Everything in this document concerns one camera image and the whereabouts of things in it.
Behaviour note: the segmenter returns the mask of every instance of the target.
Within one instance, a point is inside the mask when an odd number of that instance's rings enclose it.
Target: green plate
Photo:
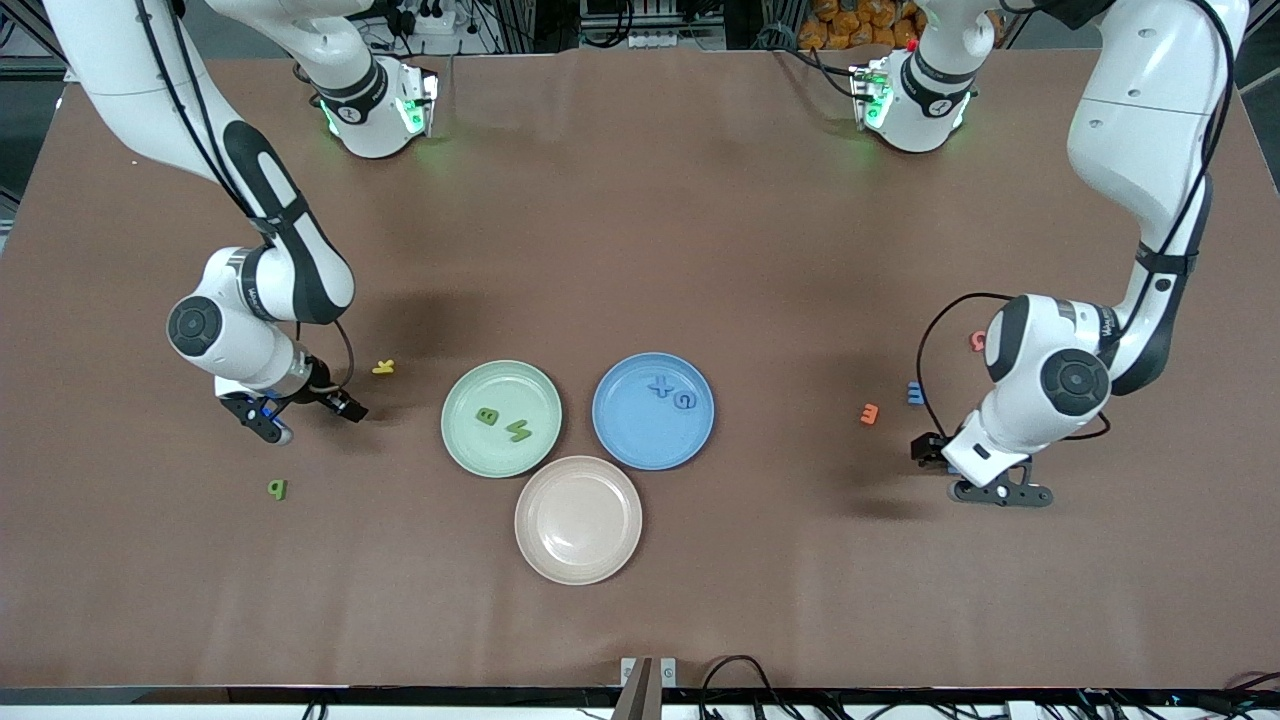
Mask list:
[[[541,370],[494,360],[462,375],[440,413],[449,455],[481,478],[509,478],[547,457],[559,437],[561,402]]]

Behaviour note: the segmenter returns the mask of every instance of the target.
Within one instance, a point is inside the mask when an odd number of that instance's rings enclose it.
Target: black cable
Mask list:
[[[929,333],[933,332],[933,328],[938,324],[938,322],[942,320],[942,318],[946,316],[947,313],[950,313],[956,305],[960,305],[961,302],[966,302],[969,300],[977,300],[979,297],[986,297],[988,300],[1004,300],[1005,302],[1009,302],[1010,300],[1014,299],[1014,296],[1011,295],[1001,295],[998,292],[969,292],[961,295],[960,297],[948,302],[946,307],[938,311],[938,314],[934,315],[932,320],[929,320],[928,327],[924,328],[924,334],[920,336],[920,345],[915,347],[915,382],[920,386],[920,395],[924,396],[924,410],[925,413],[929,414],[929,419],[933,420],[933,427],[937,428],[938,434],[942,436],[943,438],[948,438],[950,436],[947,436],[947,432],[942,429],[942,421],[938,420],[937,413],[933,411],[933,405],[929,404],[929,393],[924,392],[924,378],[922,377],[923,374],[920,373],[920,365],[924,359],[924,345],[929,341]]]
[[[1192,183],[1190,191],[1187,193],[1187,199],[1183,201],[1183,206],[1178,211],[1178,218],[1174,220],[1174,224],[1170,225],[1169,234],[1165,236],[1165,241],[1156,251],[1157,255],[1164,255],[1165,251],[1169,250],[1169,246],[1174,243],[1174,237],[1178,234],[1179,228],[1181,228],[1183,222],[1187,219],[1187,214],[1190,211],[1192,200],[1204,183],[1204,178],[1208,173],[1208,164],[1217,152],[1217,143],[1222,138],[1222,128],[1226,127],[1226,113],[1231,106],[1231,91],[1235,88],[1235,49],[1231,46],[1230,33],[1226,32],[1222,19],[1217,17],[1217,13],[1207,3],[1207,0],[1188,1],[1204,13],[1210,23],[1213,26],[1213,29],[1217,32],[1219,41],[1222,44],[1222,54],[1226,59],[1226,83],[1222,87],[1222,96],[1219,99],[1217,106],[1213,113],[1210,114],[1210,122],[1204,127],[1204,137],[1201,145],[1201,169],[1196,173],[1196,181]],[[1147,299],[1147,292],[1151,290],[1153,282],[1155,273],[1148,270],[1147,277],[1142,281],[1142,288],[1138,290],[1138,299],[1133,304],[1129,318],[1120,328],[1120,336],[1129,332],[1133,322],[1138,318],[1138,311],[1142,309],[1142,301]]]
[[[187,41],[182,33],[182,22],[178,19],[177,13],[174,13],[172,8],[169,10],[169,18],[173,20],[173,35],[178,40],[178,49],[182,51],[182,64],[186,67],[187,77],[191,79],[191,90],[196,94],[196,105],[200,106],[200,117],[205,123],[205,132],[209,133],[209,143],[212,146],[210,147],[210,151],[212,152],[214,159],[218,160],[218,167],[223,170],[223,177],[225,178],[227,184],[230,186],[230,191],[238,199],[241,210],[246,217],[253,217],[248,200],[243,193],[241,193],[239,188],[236,187],[236,183],[232,182],[232,172],[227,168],[227,161],[223,159],[223,154],[218,149],[218,140],[214,136],[214,122],[209,117],[209,108],[205,105],[205,94],[200,90],[200,78],[196,77],[196,68],[192,65],[191,54],[187,51]],[[268,245],[271,243],[270,240],[265,241]]]
[[[1052,3],[1046,3],[1044,5],[1036,5],[1032,8],[1023,8],[1020,10],[1010,8],[1006,0],[1000,0],[1000,9],[1011,15],[1034,15],[1041,10],[1052,10],[1053,8],[1062,5],[1065,3],[1071,3],[1074,0],[1053,0]]]
[[[946,307],[943,307],[942,310],[940,310],[938,314],[934,315],[932,320],[929,320],[928,327],[924,328],[924,334],[920,336],[920,343],[915,347],[915,382],[920,386],[920,395],[923,396],[923,400],[924,400],[924,410],[925,410],[925,413],[929,414],[929,419],[933,420],[933,427],[938,430],[938,434],[942,436],[942,439],[951,439],[952,436],[948,436],[947,432],[942,428],[942,421],[938,420],[937,413],[933,411],[933,404],[929,402],[929,393],[925,392],[925,389],[924,389],[924,378],[922,377],[923,373],[920,372],[923,361],[924,361],[924,346],[928,345],[928,342],[929,342],[929,334],[933,333],[933,328],[937,327],[937,324],[940,322],[942,322],[942,318],[945,318],[947,315],[947,313],[950,313],[951,310],[954,310],[961,302],[965,302],[965,301],[969,301],[969,300],[977,300],[977,299],[1002,300],[1005,302],[1009,302],[1010,300],[1012,300],[1012,296],[1010,296],[1010,295],[1002,295],[1002,293],[998,293],[998,292],[969,292],[969,293],[961,295],[960,297],[957,297],[957,299],[952,300],[951,302],[948,302],[946,305]],[[1096,430],[1096,432],[1087,433],[1087,434],[1083,434],[1083,436],[1068,436],[1068,437],[1065,437],[1062,439],[1064,441],[1094,439],[1094,438],[1100,438],[1100,437],[1110,433],[1111,432],[1111,419],[1107,418],[1106,413],[1098,413],[1098,419],[1102,420],[1102,429],[1101,430]]]
[[[800,711],[796,710],[796,707],[794,705],[783,702],[782,698],[778,697],[778,692],[776,689],[773,689],[773,685],[769,683],[768,675],[764,674],[764,667],[762,667],[760,664],[759,664],[759,661],[756,661],[750,655],[730,655],[728,657],[726,657],[726,659],[721,660],[719,662],[717,662],[710,670],[708,670],[707,676],[703,678],[703,689],[698,694],[698,719],[699,720],[714,720],[714,719],[719,717],[719,712],[709,714],[707,711],[707,691],[710,687],[712,678],[716,676],[716,673],[718,673],[721,670],[721,667],[724,667],[726,665],[730,665],[732,662],[739,662],[739,661],[741,661],[741,662],[749,662],[751,665],[751,667],[755,669],[755,674],[760,678],[760,684],[763,684],[764,689],[768,691],[769,696],[773,697],[774,705],[777,705],[778,707],[781,707],[783,712],[786,712],[790,717],[792,717],[792,720],[804,720],[804,715],[801,715]]]
[[[1107,414],[1106,413],[1098,413],[1098,420],[1102,420],[1102,429],[1101,430],[1094,430],[1092,433],[1085,433],[1083,436],[1066,436],[1065,438],[1062,438],[1062,442],[1068,442],[1068,441],[1073,441],[1073,439],[1093,439],[1093,438],[1100,438],[1100,437],[1110,433],[1111,432],[1111,419],[1107,418]]]
[[[1276,680],[1276,679],[1280,679],[1280,673],[1263,673],[1263,674],[1258,675],[1257,678],[1253,678],[1252,680],[1247,680],[1247,682],[1240,683],[1238,685],[1231,685],[1230,688],[1226,688],[1226,689],[1229,689],[1229,691],[1247,691],[1249,688],[1256,688],[1256,687],[1261,685],[1262,683],[1270,683],[1271,680]]]
[[[182,104],[182,99],[178,97],[178,88],[174,87],[173,77],[169,74],[169,68],[164,64],[164,58],[160,53],[160,44],[156,41],[155,31],[151,27],[151,15],[147,13],[143,0],[133,0],[133,3],[138,10],[138,19],[142,22],[142,31],[147,36],[147,45],[151,46],[151,56],[155,59],[156,68],[160,70],[160,79],[164,81],[165,90],[169,94],[169,100],[173,102],[174,110],[178,111],[178,117],[182,118],[182,124],[187,128],[187,135],[191,137],[191,142],[196,146],[196,150],[200,151],[200,156],[204,158],[205,165],[209,167],[210,174],[214,176],[227,196],[232,199],[232,202],[234,202],[241,211],[248,215],[243,202],[241,201],[239,193],[234,192],[227,179],[218,173],[214,160],[209,156],[204,143],[200,142],[200,135],[196,133],[195,126],[191,124],[191,118],[187,117],[187,110]]]
[[[471,0],[471,12],[472,13],[477,12],[477,9],[476,9],[477,4],[479,4],[479,0]],[[499,47],[500,41],[498,40],[498,36],[494,35],[493,28],[489,27],[489,14],[481,10],[480,12],[480,20],[484,22],[484,31],[486,33],[489,33],[489,37],[493,40],[493,54],[494,55],[502,55],[503,54],[502,53],[502,47]],[[488,49],[489,49],[489,45],[486,44],[485,45],[485,50],[488,50]]]
[[[851,90],[845,90],[844,87],[841,87],[840,83],[836,82],[836,78],[831,77],[831,72],[827,69],[827,65],[823,64],[820,60],[818,60],[818,51],[817,50],[809,50],[809,53],[813,56],[814,63],[817,63],[818,70],[822,72],[822,77],[827,79],[827,82],[831,85],[831,87],[836,88],[836,92],[838,92],[838,94],[841,94],[845,97],[849,97],[851,100],[865,100],[868,102],[870,102],[872,100],[876,100],[870,95],[865,95],[865,94],[860,94],[860,92],[855,94]]]
[[[786,53],[787,55],[791,55],[796,60],[800,60],[801,63],[809,65],[810,68],[813,68],[815,70],[822,69],[822,70],[824,70],[827,73],[831,73],[833,76],[854,77],[855,74],[858,74],[856,70],[850,70],[849,68],[837,68],[835,65],[828,65],[828,64],[823,63],[819,58],[817,58],[817,50],[810,50],[810,53],[814,54],[813,58],[810,58],[809,55],[805,55],[805,54],[803,54],[800,51],[796,51],[796,50],[792,50],[790,47],[785,47],[785,46],[781,46],[781,45],[767,46],[767,47],[764,47],[764,50],[768,50],[769,53]]]
[[[329,698],[333,698],[333,702],[338,702],[338,694],[333,691],[324,691],[314,697],[311,702],[307,703],[307,708],[302,711],[302,720],[325,720],[329,717]],[[311,717],[311,711],[316,708],[319,708],[320,712],[315,717]]]
[[[940,708],[943,708],[943,707],[948,708],[950,714],[960,715],[963,717],[970,717],[972,720],[997,720],[1000,717],[1005,717],[1005,715],[982,715],[982,714],[978,712],[978,708],[975,706],[973,706],[973,705],[969,706],[972,710],[965,710],[965,708],[963,708],[963,707],[960,707],[957,705],[934,705],[933,706],[934,710],[940,710]]]
[[[0,40],[0,47],[8,45],[9,40],[13,38],[14,31],[18,29],[18,23],[15,20],[10,20],[4,13],[0,13],[0,32],[4,31],[6,24],[9,26],[9,32],[5,32],[4,38]]]
[[[863,720],[879,720],[886,712],[888,712],[890,710],[893,710],[896,707],[897,707],[896,702],[886,705],[884,707],[877,710],[876,712],[872,712],[870,715],[868,715]]]
[[[1161,714],[1156,712],[1155,710],[1147,707],[1146,705],[1138,705],[1138,703],[1135,703],[1133,701],[1129,701],[1129,700],[1125,700],[1125,702],[1128,702],[1129,705],[1137,707],[1139,712],[1142,712],[1143,715],[1151,717],[1151,720],[1169,720],[1167,717],[1165,717],[1164,715],[1161,715]]]
[[[355,374],[356,374],[356,350],[351,345],[351,338],[347,337],[347,329],[343,328],[342,323],[338,322],[338,320],[334,320],[333,324],[334,324],[334,327],[338,328],[338,334],[342,336],[342,343],[347,347],[347,374],[346,374],[346,377],[342,378],[340,383],[334,384],[334,386],[329,386],[329,387],[310,387],[308,386],[307,389],[310,389],[311,392],[315,392],[315,393],[324,395],[324,393],[330,393],[330,392],[338,392],[339,389],[347,387],[347,383],[349,383],[351,378],[353,378]]]
[[[623,12],[626,12],[626,20],[627,20],[627,27],[626,28],[622,27],[622,19],[623,19],[622,13]],[[613,32],[611,32],[604,38],[603,42],[596,42],[596,41],[590,40],[588,37],[584,37],[582,42],[590,45],[591,47],[604,47],[604,49],[614,47],[617,45],[621,45],[622,41],[626,40],[631,35],[631,24],[632,24],[634,20],[635,20],[635,4],[631,0],[626,0],[626,5],[618,8],[618,24],[617,24],[617,27],[613,28]]]

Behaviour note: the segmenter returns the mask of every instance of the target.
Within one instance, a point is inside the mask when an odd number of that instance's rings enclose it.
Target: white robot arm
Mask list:
[[[206,0],[270,37],[320,94],[329,131],[361,158],[385,158],[428,131],[434,76],[394,58],[374,58],[344,15],[372,0]]]
[[[996,6],[918,1],[929,23],[916,50],[897,50],[854,81],[874,96],[856,102],[865,126],[915,152],[938,147],[961,124],[995,38],[984,12]],[[1071,122],[1068,152],[1085,183],[1138,219],[1142,236],[1119,305],[1023,295],[992,319],[984,360],[996,387],[955,437],[938,443],[941,456],[978,487],[1084,427],[1112,395],[1140,389],[1164,370],[1212,200],[1203,149],[1213,138],[1206,136],[1249,13],[1247,0],[1032,3],[1080,22],[1106,10],[1102,55]]]
[[[365,416],[328,366],[278,322],[329,324],[351,305],[351,268],[260,132],[227,104],[168,0],[46,1],[84,92],[127,146],[223,186],[262,236],[225,247],[195,292],[169,315],[170,345],[215,375],[214,391],[241,423],[271,443],[292,433],[271,415],[320,402]]]

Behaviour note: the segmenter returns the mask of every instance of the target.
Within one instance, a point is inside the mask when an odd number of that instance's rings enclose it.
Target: green led light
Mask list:
[[[970,97],[973,97],[973,94],[972,92],[966,92],[965,96],[964,96],[964,100],[960,101],[960,109],[956,110],[956,119],[951,124],[951,129],[956,129],[957,127],[960,127],[960,123],[964,122],[964,109],[969,105],[969,99]]]
[[[410,100],[402,100],[396,104],[396,109],[399,110],[401,118],[404,120],[404,128],[408,132],[417,133],[422,132],[424,119],[422,109]]]
[[[870,108],[867,109],[867,124],[873,128],[879,128],[884,124],[884,117],[888,115],[888,106],[893,104],[893,88],[886,87],[884,95],[881,95]]]
[[[329,120],[329,132],[332,132],[337,137],[338,126],[333,122],[333,115],[329,114],[329,108],[325,106],[324,100],[320,101],[320,109],[324,110],[324,117],[326,120]]]

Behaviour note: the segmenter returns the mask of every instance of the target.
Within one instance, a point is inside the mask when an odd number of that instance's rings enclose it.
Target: brown tabletop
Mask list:
[[[372,414],[291,409],[285,448],[164,333],[209,254],[256,236],[70,88],[0,261],[0,684],[582,685],[636,653],[692,664],[686,683],[753,653],[785,685],[1280,665],[1280,202],[1239,105],[1169,370],[1111,402],[1108,437],[1037,457],[1057,501],[959,505],[908,457],[929,423],[905,383],[943,304],[1120,300],[1137,224],[1065,152],[1094,58],[997,53],[924,156],[859,136],[785,56],[460,59],[438,138],[376,161],[326,136],[288,63],[215,63],[357,277]],[[997,305],[973,305],[925,361],[947,424],[989,388],[966,337]],[[343,364],[332,328],[303,341]],[[525,360],[564,402],[552,457],[604,456],[595,384],[645,350],[705,373],[714,433],[680,469],[628,470],[645,524],[620,574],[553,584],[512,533],[527,475],[454,465],[440,405],[468,368]]]

